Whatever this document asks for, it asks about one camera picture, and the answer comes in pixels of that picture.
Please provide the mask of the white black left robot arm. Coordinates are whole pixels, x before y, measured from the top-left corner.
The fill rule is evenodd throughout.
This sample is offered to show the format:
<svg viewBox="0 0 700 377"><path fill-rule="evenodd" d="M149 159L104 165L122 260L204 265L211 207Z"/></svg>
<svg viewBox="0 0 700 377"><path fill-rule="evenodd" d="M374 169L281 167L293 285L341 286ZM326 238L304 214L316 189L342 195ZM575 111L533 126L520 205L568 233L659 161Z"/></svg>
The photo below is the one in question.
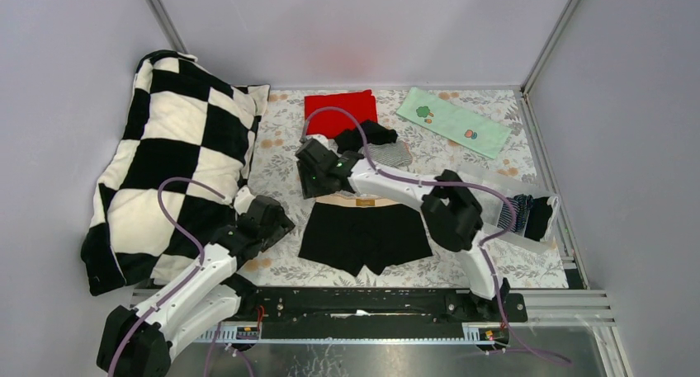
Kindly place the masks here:
<svg viewBox="0 0 700 377"><path fill-rule="evenodd" d="M97 353L100 369L110 376L165 376L177 356L211 327L253 315L257 300L232 278L295 225L268 196L238 196L234 210L235 221L217 229L176 278L134 308L119 306L107 316Z"/></svg>

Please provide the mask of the black underwear beige waistband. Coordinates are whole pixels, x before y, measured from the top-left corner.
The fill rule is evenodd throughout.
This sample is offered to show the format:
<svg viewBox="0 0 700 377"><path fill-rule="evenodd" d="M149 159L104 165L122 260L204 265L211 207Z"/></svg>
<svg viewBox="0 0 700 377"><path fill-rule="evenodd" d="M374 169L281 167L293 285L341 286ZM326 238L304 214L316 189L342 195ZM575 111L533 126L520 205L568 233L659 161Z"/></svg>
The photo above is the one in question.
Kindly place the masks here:
<svg viewBox="0 0 700 377"><path fill-rule="evenodd" d="M352 276L363 267L380 275L431 257L420 213L383 198L321 196L306 223L299 257Z"/></svg>

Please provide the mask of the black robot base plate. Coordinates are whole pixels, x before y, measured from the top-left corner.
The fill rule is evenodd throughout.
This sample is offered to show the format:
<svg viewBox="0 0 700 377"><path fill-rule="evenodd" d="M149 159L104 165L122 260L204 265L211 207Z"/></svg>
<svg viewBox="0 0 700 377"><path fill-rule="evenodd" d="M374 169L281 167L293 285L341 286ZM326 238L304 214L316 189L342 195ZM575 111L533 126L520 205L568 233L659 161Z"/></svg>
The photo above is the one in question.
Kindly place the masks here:
<svg viewBox="0 0 700 377"><path fill-rule="evenodd" d="M423 288L258 287L247 293L239 311L227 321L299 321L312 315L419 315L460 322L500 323L496 299L484 300L468 290Z"/></svg>

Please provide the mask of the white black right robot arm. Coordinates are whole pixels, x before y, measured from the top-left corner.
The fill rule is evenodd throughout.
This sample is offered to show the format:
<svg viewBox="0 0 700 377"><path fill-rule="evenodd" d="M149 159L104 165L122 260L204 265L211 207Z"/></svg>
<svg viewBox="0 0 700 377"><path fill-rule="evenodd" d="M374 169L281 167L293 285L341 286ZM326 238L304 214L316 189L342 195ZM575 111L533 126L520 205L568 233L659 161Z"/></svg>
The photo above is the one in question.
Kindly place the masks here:
<svg viewBox="0 0 700 377"><path fill-rule="evenodd" d="M338 191L386 198L417 210L430 237L460 258L475 298L473 308L481 319L493 321L506 309L509 285L496 270L485 249L493 235L483 231L483 206L474 191L505 202L506 196L486 186L464 182L451 170L436 176L412 174L375 163L369 155L337 155L317 139L304 137L295 153L304 197Z"/></svg>

